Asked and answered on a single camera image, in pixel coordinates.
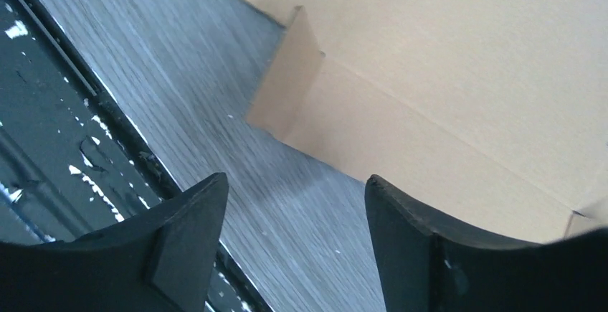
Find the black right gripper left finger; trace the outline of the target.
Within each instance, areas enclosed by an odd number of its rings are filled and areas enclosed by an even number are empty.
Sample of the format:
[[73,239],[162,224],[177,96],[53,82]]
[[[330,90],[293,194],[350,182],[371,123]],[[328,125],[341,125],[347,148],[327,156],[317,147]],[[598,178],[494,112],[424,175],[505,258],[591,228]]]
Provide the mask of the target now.
[[215,173],[71,242],[3,242],[1,309],[203,311],[228,192]]

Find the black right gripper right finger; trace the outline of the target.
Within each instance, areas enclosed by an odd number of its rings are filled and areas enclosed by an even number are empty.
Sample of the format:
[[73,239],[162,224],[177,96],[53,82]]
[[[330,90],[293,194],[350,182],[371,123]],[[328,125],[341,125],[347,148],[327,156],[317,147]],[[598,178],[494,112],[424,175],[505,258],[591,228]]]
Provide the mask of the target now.
[[456,219],[378,175],[366,216],[388,311],[605,311],[607,229],[538,244]]

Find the brown cardboard box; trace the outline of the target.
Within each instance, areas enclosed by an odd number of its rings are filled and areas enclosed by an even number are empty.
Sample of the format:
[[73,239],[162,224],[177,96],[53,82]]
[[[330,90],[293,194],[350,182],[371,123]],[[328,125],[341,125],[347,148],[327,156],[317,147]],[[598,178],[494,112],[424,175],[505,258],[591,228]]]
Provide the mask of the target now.
[[607,0],[243,0],[286,30],[247,120],[509,237],[607,224]]

